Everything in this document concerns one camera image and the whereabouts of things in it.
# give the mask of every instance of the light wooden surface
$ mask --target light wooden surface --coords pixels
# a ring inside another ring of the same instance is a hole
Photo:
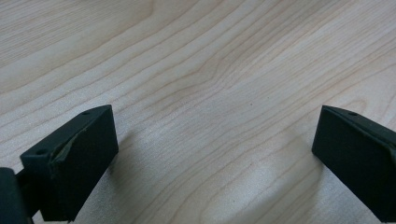
[[[396,130],[395,48],[391,0],[2,1],[0,165],[112,104],[76,223],[378,223],[310,148],[322,105]]]

